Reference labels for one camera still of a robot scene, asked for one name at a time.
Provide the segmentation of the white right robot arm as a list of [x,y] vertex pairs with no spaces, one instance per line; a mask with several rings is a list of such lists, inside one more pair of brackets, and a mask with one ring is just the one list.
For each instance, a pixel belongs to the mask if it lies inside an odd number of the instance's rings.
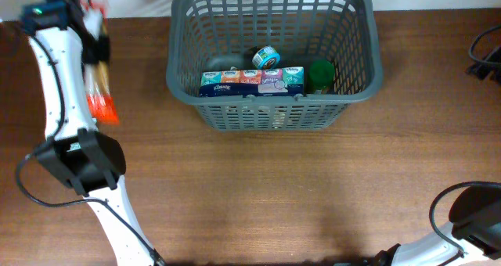
[[[445,196],[461,189],[449,211],[449,221],[438,227],[435,209]],[[413,243],[380,251],[368,265],[464,265],[500,258],[500,184],[460,182],[441,191],[432,201],[428,219],[433,230]]]

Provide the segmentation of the green lid jar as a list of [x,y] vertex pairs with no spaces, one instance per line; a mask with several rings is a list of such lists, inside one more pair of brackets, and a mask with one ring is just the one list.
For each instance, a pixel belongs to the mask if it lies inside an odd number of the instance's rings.
[[316,60],[308,68],[306,92],[308,94],[326,94],[332,84],[335,75],[335,68],[327,60]]

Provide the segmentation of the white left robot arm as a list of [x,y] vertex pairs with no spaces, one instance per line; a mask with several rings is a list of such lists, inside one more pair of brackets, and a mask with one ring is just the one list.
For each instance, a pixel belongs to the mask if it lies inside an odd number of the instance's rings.
[[126,162],[119,142],[97,124],[115,123],[107,85],[110,39],[104,8],[91,0],[44,0],[26,5],[23,32],[38,62],[45,100],[45,141],[16,166],[20,191],[33,196],[20,172],[35,159],[77,200],[57,207],[87,204],[96,215],[119,265],[163,265],[164,258],[144,235],[130,204]]

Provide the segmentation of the beige brown snack bag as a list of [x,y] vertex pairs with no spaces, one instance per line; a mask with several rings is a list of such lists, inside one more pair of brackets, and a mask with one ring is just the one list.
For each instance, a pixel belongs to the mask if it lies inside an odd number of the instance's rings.
[[[285,96],[252,96],[244,97],[250,99],[252,97],[285,97]],[[272,105],[271,102],[260,105],[254,104],[254,101],[248,102],[241,106],[243,112],[244,128],[255,126],[259,129],[265,128],[282,128],[285,123],[287,105]]]

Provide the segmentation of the blue biscuit box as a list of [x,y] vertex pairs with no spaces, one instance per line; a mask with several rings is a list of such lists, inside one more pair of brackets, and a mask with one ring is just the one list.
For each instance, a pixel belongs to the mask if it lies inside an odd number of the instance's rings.
[[304,94],[304,87],[305,72],[301,66],[227,70],[202,73],[199,96],[296,96]]

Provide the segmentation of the orange biscuit packet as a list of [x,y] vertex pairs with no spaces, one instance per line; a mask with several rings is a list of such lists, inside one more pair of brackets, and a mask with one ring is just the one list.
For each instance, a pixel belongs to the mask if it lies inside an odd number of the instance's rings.
[[[103,3],[84,2],[81,0],[83,11],[88,8],[100,9],[103,14],[103,25],[100,34],[108,34],[106,26],[106,8]],[[109,84],[110,62],[98,62],[96,65],[84,65],[84,84],[88,108],[91,115],[98,122],[104,124],[119,124],[119,117],[110,94]]]

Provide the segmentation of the blue round tin can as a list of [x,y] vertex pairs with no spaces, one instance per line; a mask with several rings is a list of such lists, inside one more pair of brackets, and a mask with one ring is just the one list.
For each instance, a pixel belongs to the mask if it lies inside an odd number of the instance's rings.
[[252,63],[259,70],[268,70],[275,68],[280,60],[280,54],[271,45],[267,45],[256,51]]

